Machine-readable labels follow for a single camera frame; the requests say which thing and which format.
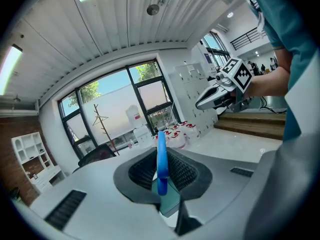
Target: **sky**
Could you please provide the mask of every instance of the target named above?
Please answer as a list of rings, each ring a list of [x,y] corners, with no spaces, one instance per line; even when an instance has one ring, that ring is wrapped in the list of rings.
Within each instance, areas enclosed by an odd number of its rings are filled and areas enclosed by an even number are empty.
[[[133,81],[137,83],[140,77],[138,70],[135,67],[133,67],[130,69],[130,73],[132,75]],[[105,76],[97,80],[97,82],[99,83],[97,92],[101,93],[101,95],[105,95],[107,93],[113,92],[131,84],[130,78],[126,70],[122,70],[111,75]],[[79,108],[75,105],[69,107],[68,104],[70,102],[71,101],[68,98],[62,102],[64,114],[66,116]]]

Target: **white shelf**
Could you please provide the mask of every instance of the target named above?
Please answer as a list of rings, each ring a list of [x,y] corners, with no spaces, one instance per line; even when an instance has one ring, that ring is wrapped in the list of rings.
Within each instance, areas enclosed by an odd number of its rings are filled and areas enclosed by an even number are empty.
[[[49,189],[49,187],[44,186],[51,186],[50,180],[56,174],[61,172],[59,177],[61,178],[61,180],[64,179],[65,175],[61,171],[60,167],[58,165],[53,165],[46,151],[46,148],[42,142],[41,135],[39,132],[14,137],[11,139],[11,143],[16,158],[19,161],[25,176],[33,184],[35,190],[39,194],[42,194],[43,192]],[[39,159],[39,162],[41,163],[43,170],[37,173],[37,179],[34,179],[33,177],[29,178],[23,165],[36,158]]]
[[[39,156],[37,155],[37,156],[34,156],[34,157],[32,157],[32,158],[30,158],[29,160],[25,160],[25,161],[23,161],[21,164],[25,164],[25,163],[27,163],[27,162],[29,162],[29,161],[31,161],[31,160],[33,160],[33,159],[35,159],[35,158],[38,158]]]

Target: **white cabinet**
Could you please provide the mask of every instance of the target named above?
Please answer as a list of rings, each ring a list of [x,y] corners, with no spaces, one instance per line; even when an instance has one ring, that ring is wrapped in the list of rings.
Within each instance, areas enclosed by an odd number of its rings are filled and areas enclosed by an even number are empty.
[[[53,165],[39,132],[14,137],[11,139],[11,143],[25,176],[39,194],[53,187],[50,181],[54,180],[53,184],[55,184],[65,178],[59,165]],[[34,159],[39,160],[43,170],[37,173],[35,177],[30,178],[30,172],[25,170],[24,165],[27,165],[29,161]]]
[[[214,127],[218,116],[213,108],[207,110],[196,108],[199,95],[210,85],[201,64],[177,66],[175,72],[168,76],[183,114],[182,119],[197,125],[200,134],[205,135]]]

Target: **staircase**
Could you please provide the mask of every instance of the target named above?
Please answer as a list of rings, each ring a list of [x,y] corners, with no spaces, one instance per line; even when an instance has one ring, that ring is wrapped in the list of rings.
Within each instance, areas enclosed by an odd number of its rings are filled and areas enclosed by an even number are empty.
[[[282,140],[286,114],[274,113],[224,113],[214,128]]]

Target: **blue handle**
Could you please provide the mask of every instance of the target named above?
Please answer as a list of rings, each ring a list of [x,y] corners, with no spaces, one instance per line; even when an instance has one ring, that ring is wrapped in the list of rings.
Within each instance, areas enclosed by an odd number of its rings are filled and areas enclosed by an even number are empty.
[[[156,158],[156,172],[157,172],[157,188],[158,194],[163,196],[167,194],[168,190],[168,177],[169,177],[169,166],[168,166],[168,155],[166,147],[166,137],[163,131],[158,132],[158,149]]]
[[[158,189],[158,194],[160,196],[165,196],[168,192],[168,179],[167,178],[157,178],[156,185]]]

